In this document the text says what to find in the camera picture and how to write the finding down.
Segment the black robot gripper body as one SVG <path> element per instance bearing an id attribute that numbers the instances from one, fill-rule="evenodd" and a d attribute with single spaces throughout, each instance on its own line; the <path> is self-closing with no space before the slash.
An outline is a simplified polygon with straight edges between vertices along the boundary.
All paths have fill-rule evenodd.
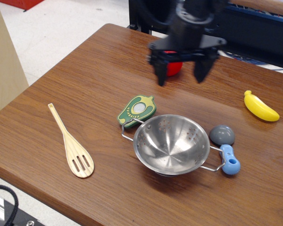
<path id="1" fill-rule="evenodd" d="M 149 63 L 155 65 L 159 61 L 166 63 L 195 61 L 207 57 L 211 50 L 215 52 L 227 41 L 204 34 L 205 26 L 213 19 L 212 13 L 205 14 L 204 17 L 196 17 L 187 11 L 177 11 L 167 37 L 149 45 L 151 50 Z"/>

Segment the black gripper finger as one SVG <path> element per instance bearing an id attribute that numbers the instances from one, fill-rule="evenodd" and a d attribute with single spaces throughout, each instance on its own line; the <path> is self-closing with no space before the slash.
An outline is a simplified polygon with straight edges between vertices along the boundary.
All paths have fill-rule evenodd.
<path id="1" fill-rule="evenodd" d="M 167 77 L 167 65 L 168 62 L 164 61 L 164 60 L 156 60 L 153 63 L 153 67 L 154 67 L 154 71 L 156 76 L 158 77 L 158 84 L 160 86 L 164 86 L 165 81 L 166 81 L 166 77 Z"/>
<path id="2" fill-rule="evenodd" d="M 194 76 L 198 83 L 205 80 L 216 60 L 217 55 L 197 55 L 195 57 Z"/>

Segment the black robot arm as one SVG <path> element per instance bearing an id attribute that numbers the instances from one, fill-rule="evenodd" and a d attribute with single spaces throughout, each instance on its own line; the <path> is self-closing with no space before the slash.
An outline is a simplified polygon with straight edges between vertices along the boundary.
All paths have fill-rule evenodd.
<path id="1" fill-rule="evenodd" d="M 167 36 L 149 44 L 149 63 L 160 86 L 167 78 L 168 64 L 178 62 L 194 61 L 194 77 L 204 81 L 219 57 L 219 47 L 226 44 L 223 38 L 205 35 L 205 27 L 227 4 L 226 0 L 183 0 L 177 4 Z"/>

